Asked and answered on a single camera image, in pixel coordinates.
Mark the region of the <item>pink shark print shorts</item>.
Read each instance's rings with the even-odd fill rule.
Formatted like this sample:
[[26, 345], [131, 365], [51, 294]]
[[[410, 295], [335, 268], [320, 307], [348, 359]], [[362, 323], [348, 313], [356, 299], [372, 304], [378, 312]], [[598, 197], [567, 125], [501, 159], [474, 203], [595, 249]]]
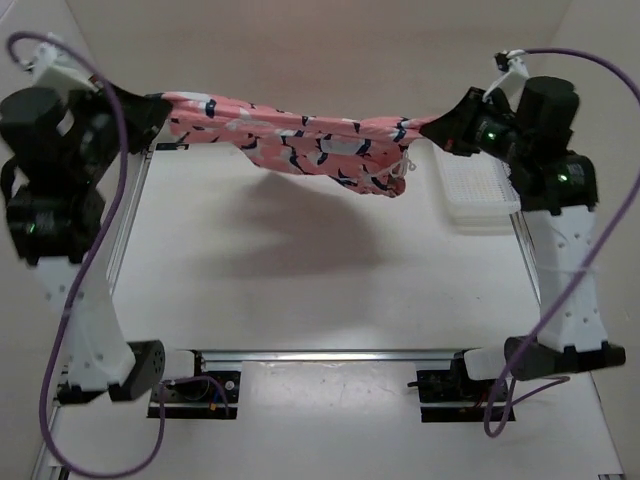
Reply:
[[295, 114], [220, 95], [166, 92], [166, 125], [180, 144], [228, 143], [254, 165], [293, 175], [326, 176], [358, 194], [404, 193], [411, 143], [427, 118], [362, 120]]

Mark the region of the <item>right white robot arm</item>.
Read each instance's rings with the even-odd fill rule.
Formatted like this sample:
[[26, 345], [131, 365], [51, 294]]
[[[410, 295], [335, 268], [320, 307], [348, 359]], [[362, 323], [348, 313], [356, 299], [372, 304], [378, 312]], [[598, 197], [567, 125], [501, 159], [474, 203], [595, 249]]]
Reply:
[[480, 393], [497, 361], [519, 381], [590, 372], [625, 364], [602, 323], [591, 267], [599, 202], [592, 161], [568, 146], [580, 105], [574, 85], [550, 76], [525, 81], [517, 108], [495, 88], [470, 88], [448, 113], [420, 133], [445, 152], [486, 153], [508, 167], [533, 244], [541, 318], [530, 334], [505, 340], [502, 353], [464, 353], [449, 375], [460, 399]]

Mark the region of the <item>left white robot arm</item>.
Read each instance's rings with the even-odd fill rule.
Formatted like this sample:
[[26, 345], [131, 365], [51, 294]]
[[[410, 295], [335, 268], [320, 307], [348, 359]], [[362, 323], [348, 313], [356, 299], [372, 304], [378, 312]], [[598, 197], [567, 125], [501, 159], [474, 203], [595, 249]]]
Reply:
[[18, 257], [62, 316], [54, 358], [66, 372], [54, 393], [63, 405], [103, 394], [132, 401], [156, 388], [164, 373], [160, 341], [129, 342], [121, 331], [98, 256], [118, 204], [106, 201], [98, 185], [116, 158], [151, 144], [171, 106], [124, 90], [115, 97], [121, 117], [101, 90], [61, 96], [29, 87], [1, 103], [1, 137], [11, 151], [1, 170], [6, 224]]

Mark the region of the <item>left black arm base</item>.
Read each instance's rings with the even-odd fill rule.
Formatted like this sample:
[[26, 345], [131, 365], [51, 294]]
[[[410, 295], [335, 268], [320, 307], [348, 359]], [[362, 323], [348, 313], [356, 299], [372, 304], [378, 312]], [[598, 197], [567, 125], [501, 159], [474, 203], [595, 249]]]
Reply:
[[151, 390], [147, 417], [180, 420], [235, 420], [239, 410], [242, 364], [211, 359], [197, 350], [171, 351], [163, 382], [164, 390]]

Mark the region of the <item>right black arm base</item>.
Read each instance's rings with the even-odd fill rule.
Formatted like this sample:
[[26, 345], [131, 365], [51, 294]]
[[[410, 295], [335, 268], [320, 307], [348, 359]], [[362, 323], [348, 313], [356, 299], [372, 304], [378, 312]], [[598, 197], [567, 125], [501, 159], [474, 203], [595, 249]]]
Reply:
[[447, 369], [422, 368], [407, 387], [416, 390], [422, 423], [482, 423], [495, 380], [471, 380], [457, 352]]

